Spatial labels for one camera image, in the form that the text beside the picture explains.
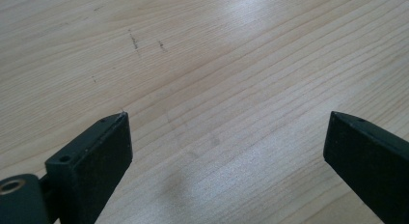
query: table surface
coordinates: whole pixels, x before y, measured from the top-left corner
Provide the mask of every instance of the table surface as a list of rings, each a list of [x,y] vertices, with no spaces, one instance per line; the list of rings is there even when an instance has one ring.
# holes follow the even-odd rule
[[[0,178],[129,113],[97,223],[381,223],[330,112],[409,140],[409,0],[0,0]]]

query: wood grain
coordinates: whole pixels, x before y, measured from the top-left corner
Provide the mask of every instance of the wood grain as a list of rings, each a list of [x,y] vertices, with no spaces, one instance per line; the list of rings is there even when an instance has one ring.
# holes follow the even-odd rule
[[[97,223],[381,223],[332,110],[409,140],[408,0],[0,0],[0,178],[129,113]]]

